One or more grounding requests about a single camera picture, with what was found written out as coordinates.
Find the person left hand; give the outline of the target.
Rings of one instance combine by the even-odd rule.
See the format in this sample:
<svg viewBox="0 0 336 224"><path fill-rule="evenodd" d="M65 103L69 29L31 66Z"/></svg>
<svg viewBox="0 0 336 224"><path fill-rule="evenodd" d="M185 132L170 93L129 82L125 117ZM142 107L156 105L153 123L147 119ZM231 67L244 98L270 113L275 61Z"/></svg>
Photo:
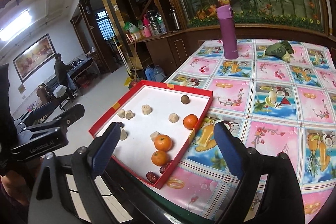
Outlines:
<svg viewBox="0 0 336 224"><path fill-rule="evenodd" d="M39 157L28 164L19 163L13 170L9 170L7 174L1 176L1 184L6 194L24 208L29 207L33 187L41 170L42 162L43 158Z"/></svg>

